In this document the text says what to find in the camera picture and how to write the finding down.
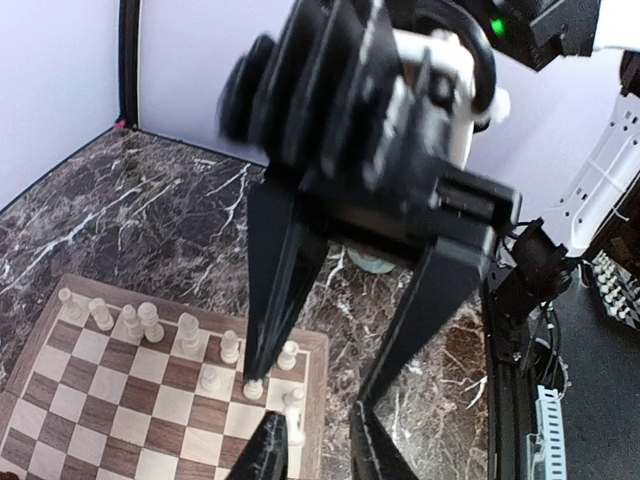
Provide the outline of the white chess pawn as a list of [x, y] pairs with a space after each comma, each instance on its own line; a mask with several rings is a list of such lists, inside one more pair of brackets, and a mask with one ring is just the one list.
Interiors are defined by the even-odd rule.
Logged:
[[243, 387], [243, 396], [250, 401], [258, 401], [264, 393], [264, 383], [262, 379], [249, 380]]
[[215, 391], [219, 385], [219, 377], [216, 369], [213, 366], [204, 366], [199, 383], [203, 390], [207, 392]]
[[288, 444], [290, 446], [302, 446], [305, 443], [305, 433], [301, 427], [301, 405], [305, 398], [304, 389], [295, 387], [282, 395], [283, 415], [287, 425]]

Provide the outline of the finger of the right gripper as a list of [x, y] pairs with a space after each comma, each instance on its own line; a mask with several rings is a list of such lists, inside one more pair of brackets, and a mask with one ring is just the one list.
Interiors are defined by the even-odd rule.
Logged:
[[279, 183], [253, 186], [247, 215], [246, 382], [263, 379], [276, 363], [328, 252], [308, 206]]
[[358, 401], [377, 403], [485, 278], [491, 250], [439, 239], [424, 251], [382, 340]]

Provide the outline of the white chess rook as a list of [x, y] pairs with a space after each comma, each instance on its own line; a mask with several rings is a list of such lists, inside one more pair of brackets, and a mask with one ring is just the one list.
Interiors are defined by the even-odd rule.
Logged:
[[297, 362], [299, 353], [299, 344], [295, 341], [288, 340], [277, 358], [277, 367], [282, 371], [291, 371]]

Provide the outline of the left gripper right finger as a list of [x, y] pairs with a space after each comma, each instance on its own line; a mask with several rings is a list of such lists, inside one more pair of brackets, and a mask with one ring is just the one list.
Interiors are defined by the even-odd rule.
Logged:
[[417, 479], [376, 414], [362, 402], [351, 409], [350, 442], [353, 479]]

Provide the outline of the white chess bishop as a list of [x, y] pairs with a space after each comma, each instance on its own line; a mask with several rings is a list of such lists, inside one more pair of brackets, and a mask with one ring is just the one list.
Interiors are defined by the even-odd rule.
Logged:
[[178, 337], [181, 350], [185, 354], [195, 355], [200, 347], [200, 329], [198, 319], [189, 314], [182, 313], [178, 320]]

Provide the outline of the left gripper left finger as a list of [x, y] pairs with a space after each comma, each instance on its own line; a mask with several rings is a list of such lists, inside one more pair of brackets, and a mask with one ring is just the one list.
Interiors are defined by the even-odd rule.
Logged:
[[250, 437], [228, 480], [287, 480], [288, 430], [285, 416], [267, 412]]

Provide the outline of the wooden chess board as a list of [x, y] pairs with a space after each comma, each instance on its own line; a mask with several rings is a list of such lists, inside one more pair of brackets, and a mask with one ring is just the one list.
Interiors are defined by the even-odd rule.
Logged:
[[[185, 354], [182, 313], [201, 347]], [[260, 400], [243, 396], [241, 362], [220, 358], [226, 330], [246, 322], [67, 274], [44, 307], [1, 395], [1, 468], [21, 479], [223, 479], [282, 395], [305, 392], [306, 439], [289, 451], [292, 479], [321, 475], [328, 339], [296, 329], [291, 371], [271, 370]], [[213, 366], [218, 388], [199, 383]]]

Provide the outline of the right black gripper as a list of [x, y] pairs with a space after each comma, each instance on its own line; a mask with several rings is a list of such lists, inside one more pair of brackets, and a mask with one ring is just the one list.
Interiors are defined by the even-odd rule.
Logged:
[[446, 239], [491, 263], [520, 199], [464, 166], [475, 129], [505, 115], [490, 37], [463, 3], [298, 1], [238, 59], [220, 132], [267, 155], [263, 182], [296, 193], [327, 243], [415, 266]]

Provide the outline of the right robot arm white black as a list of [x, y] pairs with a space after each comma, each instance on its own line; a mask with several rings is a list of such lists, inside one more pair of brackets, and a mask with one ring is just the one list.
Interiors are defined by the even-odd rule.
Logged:
[[639, 173], [639, 5], [297, 1], [237, 60], [219, 131], [268, 160], [247, 198], [245, 383], [270, 373], [335, 242], [412, 273], [372, 405], [506, 240], [506, 317], [567, 287]]

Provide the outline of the white chess knight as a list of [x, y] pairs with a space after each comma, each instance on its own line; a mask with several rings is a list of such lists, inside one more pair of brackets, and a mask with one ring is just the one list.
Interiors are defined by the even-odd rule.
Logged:
[[226, 330], [220, 340], [220, 358], [228, 365], [235, 364], [240, 356], [240, 342], [235, 331]]

